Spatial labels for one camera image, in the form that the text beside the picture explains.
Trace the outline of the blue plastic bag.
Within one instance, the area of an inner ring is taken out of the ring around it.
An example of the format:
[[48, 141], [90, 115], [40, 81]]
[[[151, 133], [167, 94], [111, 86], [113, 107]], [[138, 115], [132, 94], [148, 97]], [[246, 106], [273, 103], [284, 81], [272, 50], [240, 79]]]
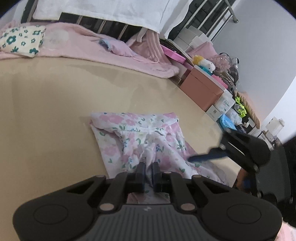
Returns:
[[231, 130], [235, 130], [235, 131], [237, 130], [234, 123], [225, 114], [222, 114], [222, 116], [219, 118], [218, 122], [219, 122], [222, 130], [224, 130], [224, 131], [226, 131], [227, 129], [231, 129]]

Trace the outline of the terracotta cardboard box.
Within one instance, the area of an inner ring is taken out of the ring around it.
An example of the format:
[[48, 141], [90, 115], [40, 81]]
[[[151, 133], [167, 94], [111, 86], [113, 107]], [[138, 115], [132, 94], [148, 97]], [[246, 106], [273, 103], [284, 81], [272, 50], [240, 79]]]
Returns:
[[207, 111], [223, 94], [226, 88], [200, 67], [194, 67], [180, 85], [180, 89]]

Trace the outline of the metal bed frame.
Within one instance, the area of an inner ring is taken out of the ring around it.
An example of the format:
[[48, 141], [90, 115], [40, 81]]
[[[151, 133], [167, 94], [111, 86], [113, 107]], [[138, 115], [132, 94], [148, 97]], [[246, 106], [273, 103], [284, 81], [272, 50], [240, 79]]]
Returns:
[[22, 23], [76, 23], [127, 41], [147, 30], [174, 40], [190, 27], [214, 39], [229, 21], [238, 23], [234, 1], [27, 1]]

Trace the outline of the pink floral garment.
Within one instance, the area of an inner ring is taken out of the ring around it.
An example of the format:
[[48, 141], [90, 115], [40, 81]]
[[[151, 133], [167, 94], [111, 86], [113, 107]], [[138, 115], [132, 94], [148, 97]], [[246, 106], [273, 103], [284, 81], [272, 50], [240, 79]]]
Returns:
[[109, 178], [121, 172], [135, 172], [138, 164], [146, 165], [143, 193], [128, 195], [129, 204], [162, 204], [170, 201], [167, 193], [152, 190], [152, 164], [161, 171], [173, 171], [190, 179], [201, 175], [228, 185], [226, 174], [210, 161], [190, 163], [196, 152], [185, 141], [175, 113], [92, 113], [91, 129], [99, 146]]

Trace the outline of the neon yellow green item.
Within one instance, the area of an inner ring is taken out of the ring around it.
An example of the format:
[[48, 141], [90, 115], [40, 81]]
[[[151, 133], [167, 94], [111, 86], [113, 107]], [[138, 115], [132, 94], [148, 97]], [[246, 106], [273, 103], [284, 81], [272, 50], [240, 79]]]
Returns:
[[245, 106], [241, 103], [240, 97], [235, 98], [235, 104], [234, 104], [235, 111], [239, 114], [241, 118], [244, 118], [247, 115], [247, 111], [245, 109]]

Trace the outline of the lilac folded cloth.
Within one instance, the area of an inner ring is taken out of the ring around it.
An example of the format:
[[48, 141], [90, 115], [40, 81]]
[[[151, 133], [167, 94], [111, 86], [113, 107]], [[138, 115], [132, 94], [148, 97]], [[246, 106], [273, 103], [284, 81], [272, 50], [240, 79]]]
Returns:
[[101, 39], [98, 43], [99, 45], [106, 48], [109, 52], [118, 56], [135, 57], [137, 55], [134, 51], [132, 51], [132, 49], [128, 47], [128, 45], [125, 44], [125, 42], [120, 40]]

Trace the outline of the white stacked boxes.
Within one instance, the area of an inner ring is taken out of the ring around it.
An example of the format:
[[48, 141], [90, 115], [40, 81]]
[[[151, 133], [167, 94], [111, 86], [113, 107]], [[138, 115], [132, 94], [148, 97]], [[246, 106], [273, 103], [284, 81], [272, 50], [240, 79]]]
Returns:
[[193, 26], [183, 28], [173, 40], [183, 51], [190, 52], [205, 42], [213, 44], [211, 40], [200, 30]]

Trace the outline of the white hanging sheet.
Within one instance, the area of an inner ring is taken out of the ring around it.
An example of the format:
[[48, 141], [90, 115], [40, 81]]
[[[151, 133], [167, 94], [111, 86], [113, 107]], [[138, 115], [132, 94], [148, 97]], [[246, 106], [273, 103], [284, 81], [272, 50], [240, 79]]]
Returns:
[[191, 1], [38, 1], [35, 20], [59, 20], [62, 13], [140, 26], [167, 36], [184, 20]]

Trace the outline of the yellow white plush toy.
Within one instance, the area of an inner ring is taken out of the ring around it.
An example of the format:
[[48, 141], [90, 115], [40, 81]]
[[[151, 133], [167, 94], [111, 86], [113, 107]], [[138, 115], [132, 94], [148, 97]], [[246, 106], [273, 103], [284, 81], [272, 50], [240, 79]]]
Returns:
[[213, 72], [216, 69], [215, 65], [211, 61], [205, 59], [204, 57], [202, 57], [200, 55], [195, 55], [193, 57], [193, 64], [204, 67], [209, 72]]

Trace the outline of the white printed carton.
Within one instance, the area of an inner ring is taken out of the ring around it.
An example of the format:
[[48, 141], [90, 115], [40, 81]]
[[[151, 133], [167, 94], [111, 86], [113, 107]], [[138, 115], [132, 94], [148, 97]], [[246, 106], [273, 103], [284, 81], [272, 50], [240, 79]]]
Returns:
[[206, 114], [213, 121], [217, 121], [223, 114], [227, 113], [234, 104], [235, 99], [233, 95], [228, 90], [225, 90], [219, 99], [206, 111]]

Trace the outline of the pink fleece blanket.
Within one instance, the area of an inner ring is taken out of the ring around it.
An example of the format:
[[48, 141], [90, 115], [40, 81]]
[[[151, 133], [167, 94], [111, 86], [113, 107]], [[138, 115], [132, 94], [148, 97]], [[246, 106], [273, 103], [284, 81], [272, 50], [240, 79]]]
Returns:
[[[65, 57], [123, 67], [159, 78], [171, 78], [179, 73], [165, 56], [159, 42], [158, 33], [147, 30], [142, 41], [137, 35], [132, 36], [125, 44], [137, 55], [135, 57], [118, 56], [99, 45], [101, 39], [114, 39], [110, 36], [97, 34], [81, 25], [72, 23], [24, 23], [21, 25], [10, 22], [1, 29], [1, 36], [8, 28], [43, 25], [46, 32], [43, 44], [35, 57]], [[1, 59], [25, 57], [1, 51]]]

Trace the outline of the magenta flat box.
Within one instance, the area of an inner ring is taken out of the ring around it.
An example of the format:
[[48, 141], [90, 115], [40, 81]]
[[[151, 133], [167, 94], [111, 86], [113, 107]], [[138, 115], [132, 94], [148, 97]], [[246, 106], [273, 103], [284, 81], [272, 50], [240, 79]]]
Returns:
[[184, 64], [186, 61], [186, 58], [178, 54], [176, 51], [173, 51], [163, 45], [161, 45], [161, 48], [163, 49], [164, 54], [171, 58], [172, 60], [177, 61], [178, 63]]

